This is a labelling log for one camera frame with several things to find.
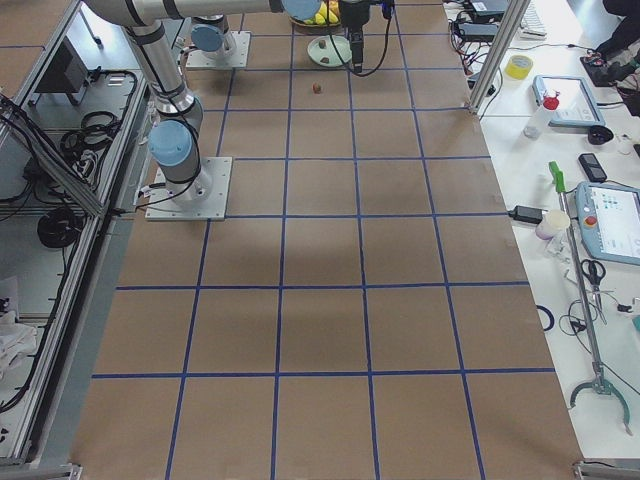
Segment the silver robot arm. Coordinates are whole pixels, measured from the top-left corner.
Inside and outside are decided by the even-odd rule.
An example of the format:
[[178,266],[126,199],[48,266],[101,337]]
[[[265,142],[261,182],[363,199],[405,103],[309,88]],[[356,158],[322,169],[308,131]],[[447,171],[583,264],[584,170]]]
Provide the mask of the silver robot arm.
[[[373,1],[313,1],[313,14],[304,6],[303,17],[290,14],[297,25],[324,28],[325,36],[309,43],[307,53],[315,64],[325,68],[344,67],[365,76],[364,26],[370,20]],[[224,15],[191,19],[191,44],[178,57],[183,70],[234,70],[247,66],[251,33],[230,29]]]
[[186,140],[185,147],[174,147],[179,164],[160,166],[173,197],[196,196],[208,181],[201,173],[198,149],[202,106],[177,66],[162,21],[261,12],[306,20],[320,8],[318,1],[88,1],[86,5],[101,19],[122,27],[151,87],[156,111]]

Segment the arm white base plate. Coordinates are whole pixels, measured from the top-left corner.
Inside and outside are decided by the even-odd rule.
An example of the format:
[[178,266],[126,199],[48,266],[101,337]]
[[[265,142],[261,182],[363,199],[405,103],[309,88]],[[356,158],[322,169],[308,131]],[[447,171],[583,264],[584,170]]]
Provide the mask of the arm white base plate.
[[164,186],[153,189],[151,206],[146,208],[148,221],[224,221],[228,203],[233,159],[231,157],[203,157],[201,171],[191,186],[167,183],[157,170],[154,181]]
[[247,66],[251,33],[200,29],[192,31],[195,47],[186,60],[190,70],[233,70]]

